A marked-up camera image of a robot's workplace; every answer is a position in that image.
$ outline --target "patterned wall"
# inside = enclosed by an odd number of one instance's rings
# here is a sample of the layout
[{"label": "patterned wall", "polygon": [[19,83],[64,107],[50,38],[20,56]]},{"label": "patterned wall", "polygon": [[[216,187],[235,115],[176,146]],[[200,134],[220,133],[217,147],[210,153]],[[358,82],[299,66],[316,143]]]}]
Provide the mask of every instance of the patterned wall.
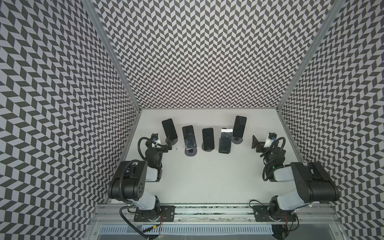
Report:
[{"label": "patterned wall", "polygon": [[307,161],[320,161],[342,197],[352,239],[384,239],[383,1],[347,1],[283,115]]},{"label": "patterned wall", "polygon": [[0,85],[0,239],[81,237],[136,113],[79,0],[0,1]]},{"label": "patterned wall", "polygon": [[277,106],[333,3],[93,1],[143,108]]}]

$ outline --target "white tabletop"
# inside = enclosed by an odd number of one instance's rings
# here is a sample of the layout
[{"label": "white tabletop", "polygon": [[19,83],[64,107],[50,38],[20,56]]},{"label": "white tabletop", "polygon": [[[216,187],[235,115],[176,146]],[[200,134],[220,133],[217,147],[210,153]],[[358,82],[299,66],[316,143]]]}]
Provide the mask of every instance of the white tabletop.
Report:
[{"label": "white tabletop", "polygon": [[[222,127],[232,128],[236,115],[247,117],[243,142],[232,143],[231,153],[218,152]],[[260,153],[251,148],[252,135],[265,141],[269,132],[286,138],[285,162],[297,162],[292,146],[285,134],[275,109],[156,109],[143,110],[134,133],[126,160],[141,160],[137,142],[141,137],[159,133],[164,144],[165,134],[161,121],[172,118],[178,142],[163,154],[163,173],[159,182],[147,182],[146,191],[159,197],[161,203],[248,203],[256,199],[268,203],[275,195],[295,188],[294,182],[264,182],[264,164]],[[197,154],[184,154],[182,127],[193,125]],[[202,150],[202,129],[214,129],[215,149]],[[147,149],[141,142],[143,154]]]}]

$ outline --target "phone stand base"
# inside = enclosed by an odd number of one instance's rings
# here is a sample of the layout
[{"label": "phone stand base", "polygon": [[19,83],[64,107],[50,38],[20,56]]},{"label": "phone stand base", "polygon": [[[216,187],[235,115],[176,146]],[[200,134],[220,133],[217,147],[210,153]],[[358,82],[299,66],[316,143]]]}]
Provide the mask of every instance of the phone stand base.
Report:
[{"label": "phone stand base", "polygon": [[206,151],[206,152],[212,152],[212,151],[213,151],[213,149],[211,149],[211,150],[204,150],[204,143],[201,144],[201,149],[202,149],[203,151]]},{"label": "phone stand base", "polygon": [[234,144],[240,144],[240,143],[243,142],[243,138],[241,138],[241,137],[232,137],[232,142]]},{"label": "phone stand base", "polygon": [[197,154],[197,148],[193,148],[193,149],[185,149],[184,150],[184,153],[188,156],[188,157],[193,157]]},{"label": "phone stand base", "polygon": [[172,140],[172,141],[170,142],[170,144],[171,144],[171,145],[175,145],[175,144],[177,143],[177,140],[178,140],[177,138],[176,138],[175,140]]}]

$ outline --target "black mounting plate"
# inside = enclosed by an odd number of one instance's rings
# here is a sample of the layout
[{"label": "black mounting plate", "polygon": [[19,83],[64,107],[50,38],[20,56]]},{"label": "black mounting plate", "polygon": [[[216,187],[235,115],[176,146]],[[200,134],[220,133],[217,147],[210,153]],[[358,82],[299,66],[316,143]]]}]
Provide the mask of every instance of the black mounting plate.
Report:
[{"label": "black mounting plate", "polygon": [[[272,220],[269,217],[269,211],[267,207],[265,206],[252,206],[253,209],[253,215],[255,216],[255,220],[257,222],[271,222]],[[282,222],[285,222],[285,217],[287,217],[288,222],[295,222],[296,217],[295,215],[291,214],[292,211],[278,211],[273,216],[274,220],[281,220]]]},{"label": "black mounting plate", "polygon": [[173,222],[175,217],[175,206],[164,205],[160,206],[160,215],[154,221],[153,211],[144,211],[136,209],[134,222],[160,222],[160,216],[164,213],[163,222]]}]

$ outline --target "black smartphone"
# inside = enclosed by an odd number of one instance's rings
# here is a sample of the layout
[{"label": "black smartphone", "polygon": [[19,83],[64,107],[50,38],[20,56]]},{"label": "black smartphone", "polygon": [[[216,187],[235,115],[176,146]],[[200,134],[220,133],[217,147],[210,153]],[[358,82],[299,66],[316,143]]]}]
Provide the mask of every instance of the black smartphone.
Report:
[{"label": "black smartphone", "polygon": [[236,116],[235,125],[233,126],[233,137],[243,137],[246,122],[246,117]]},{"label": "black smartphone", "polygon": [[203,147],[205,151],[215,149],[214,129],[211,127],[203,129]]},{"label": "black smartphone", "polygon": [[184,143],[185,149],[194,149],[197,148],[195,132],[193,131],[193,126],[185,126],[183,127],[183,135],[184,135]]},{"label": "black smartphone", "polygon": [[228,154],[231,152],[232,133],[233,133],[233,129],[231,128],[221,129],[220,142],[218,145],[219,153]]},{"label": "black smartphone", "polygon": [[166,138],[169,141],[173,141],[177,139],[177,133],[175,129],[175,125],[173,125],[173,120],[172,118],[164,120],[161,122],[163,124],[164,132],[166,133]]}]

